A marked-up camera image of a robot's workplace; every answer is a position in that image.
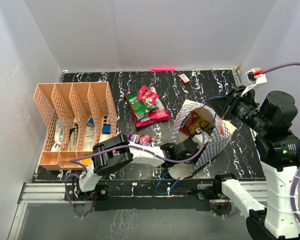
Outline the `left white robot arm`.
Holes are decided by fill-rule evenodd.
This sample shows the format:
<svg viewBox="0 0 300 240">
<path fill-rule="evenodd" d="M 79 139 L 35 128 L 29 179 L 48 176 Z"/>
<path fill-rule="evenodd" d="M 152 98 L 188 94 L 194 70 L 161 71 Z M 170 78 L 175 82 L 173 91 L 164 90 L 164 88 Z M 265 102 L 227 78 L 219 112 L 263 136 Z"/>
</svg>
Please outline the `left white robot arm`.
<svg viewBox="0 0 300 240">
<path fill-rule="evenodd" d="M 89 199 L 102 177 L 110 175 L 128 164 L 150 165 L 155 168 L 171 168 L 199 159 L 205 148 L 204 137 L 195 135 L 184 141 L 161 146 L 144 146 L 133 143 L 125 134 L 96 144 L 93 152 L 70 162 L 83 167 L 75 183 L 74 195 Z"/>
</svg>

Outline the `pink chips bag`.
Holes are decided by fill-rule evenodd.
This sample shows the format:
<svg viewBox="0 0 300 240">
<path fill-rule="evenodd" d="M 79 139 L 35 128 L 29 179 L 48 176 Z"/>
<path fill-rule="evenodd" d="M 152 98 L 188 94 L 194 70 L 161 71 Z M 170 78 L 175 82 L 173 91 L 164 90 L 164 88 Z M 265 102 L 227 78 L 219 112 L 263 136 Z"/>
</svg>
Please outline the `pink chips bag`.
<svg viewBox="0 0 300 240">
<path fill-rule="evenodd" d="M 148 88 L 151 91 L 157 93 L 155 87 L 150 86 Z M 129 106 L 129 103 L 128 103 L 128 106 L 130 108 L 132 117 L 134 119 L 134 122 L 135 122 L 135 125 L 137 128 L 152 124 L 154 122 L 167 121 L 171 118 L 168 111 L 166 110 L 163 103 L 161 102 L 161 99 L 159 96 L 155 100 L 154 105 L 155 105 L 155 109 L 150 111 L 147 117 L 143 118 L 142 120 L 137 120 L 137 118 L 135 117 L 135 115 L 132 112 L 132 108 Z"/>
</svg>

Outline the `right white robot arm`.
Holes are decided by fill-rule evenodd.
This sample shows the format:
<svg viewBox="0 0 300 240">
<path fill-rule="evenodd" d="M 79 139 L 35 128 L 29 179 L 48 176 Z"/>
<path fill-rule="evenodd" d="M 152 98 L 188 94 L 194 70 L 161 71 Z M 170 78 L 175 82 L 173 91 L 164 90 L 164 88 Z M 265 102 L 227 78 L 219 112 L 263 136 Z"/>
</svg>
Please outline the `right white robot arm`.
<svg viewBox="0 0 300 240">
<path fill-rule="evenodd" d="M 228 197 L 245 218 L 254 240 L 300 240 L 297 180 L 300 178 L 300 139 L 290 127 L 298 110 L 295 99 L 283 91 L 271 91 L 259 104 L 255 92 L 234 88 L 207 104 L 224 120 L 238 119 L 256 132 L 255 146 L 266 180 L 266 204 L 255 200 L 234 174 L 218 174 L 213 194 Z"/>
</svg>

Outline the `green snack packet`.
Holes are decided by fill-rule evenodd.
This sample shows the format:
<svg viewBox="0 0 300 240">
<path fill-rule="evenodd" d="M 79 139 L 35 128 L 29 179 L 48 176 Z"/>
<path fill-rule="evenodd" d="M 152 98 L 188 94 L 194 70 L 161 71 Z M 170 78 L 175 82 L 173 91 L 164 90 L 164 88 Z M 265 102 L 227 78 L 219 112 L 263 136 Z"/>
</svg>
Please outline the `green snack packet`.
<svg viewBox="0 0 300 240">
<path fill-rule="evenodd" d="M 138 121 L 146 118 L 149 115 L 149 112 L 154 110 L 156 107 L 155 105 L 148 105 L 140 100 L 137 99 L 138 92 L 135 91 L 135 97 L 130 101 L 127 100 L 129 106 L 132 108 L 132 113 L 135 115 Z"/>
</svg>

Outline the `orange snack packet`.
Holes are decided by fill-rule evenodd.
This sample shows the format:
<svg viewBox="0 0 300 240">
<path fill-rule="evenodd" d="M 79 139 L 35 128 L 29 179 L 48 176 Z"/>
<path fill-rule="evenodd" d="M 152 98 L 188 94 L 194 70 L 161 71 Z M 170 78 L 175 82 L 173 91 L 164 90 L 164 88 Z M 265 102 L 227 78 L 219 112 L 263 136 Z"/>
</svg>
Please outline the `orange snack packet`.
<svg viewBox="0 0 300 240">
<path fill-rule="evenodd" d="M 179 132 L 190 137 L 193 136 L 197 129 L 207 131 L 214 126 L 214 118 L 206 109 L 192 110 L 181 122 Z"/>
</svg>

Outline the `blue checkered paper bag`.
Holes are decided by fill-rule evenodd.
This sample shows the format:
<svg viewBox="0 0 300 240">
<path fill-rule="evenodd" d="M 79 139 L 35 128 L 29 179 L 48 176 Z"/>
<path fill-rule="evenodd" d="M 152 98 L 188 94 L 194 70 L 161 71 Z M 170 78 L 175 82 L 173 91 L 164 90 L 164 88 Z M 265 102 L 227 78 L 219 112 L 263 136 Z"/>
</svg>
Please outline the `blue checkered paper bag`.
<svg viewBox="0 0 300 240">
<path fill-rule="evenodd" d="M 236 127 L 232 125 L 230 121 L 221 119 L 216 112 L 205 103 L 185 100 L 172 126 L 169 142 L 176 144 L 186 140 L 186 137 L 188 136 L 179 132 L 182 121 L 192 110 L 203 109 L 209 111 L 214 120 L 214 126 L 209 129 L 212 131 L 208 134 L 210 135 L 210 139 L 196 163 L 177 163 L 168 168 L 167 173 L 176 181 L 189 177 L 201 169 L 205 164 L 212 161 L 213 158 L 215 158 L 227 146 L 236 130 Z"/>
</svg>

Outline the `red snack packet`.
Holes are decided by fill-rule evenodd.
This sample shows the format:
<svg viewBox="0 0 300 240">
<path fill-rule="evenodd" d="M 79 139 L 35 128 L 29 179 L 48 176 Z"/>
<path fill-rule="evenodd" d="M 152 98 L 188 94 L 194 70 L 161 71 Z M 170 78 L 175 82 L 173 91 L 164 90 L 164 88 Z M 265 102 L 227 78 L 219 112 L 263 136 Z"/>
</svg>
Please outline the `red snack packet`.
<svg viewBox="0 0 300 240">
<path fill-rule="evenodd" d="M 137 99 L 147 105 L 153 105 L 158 97 L 159 95 L 157 93 L 153 92 L 145 85 L 137 92 Z"/>
</svg>

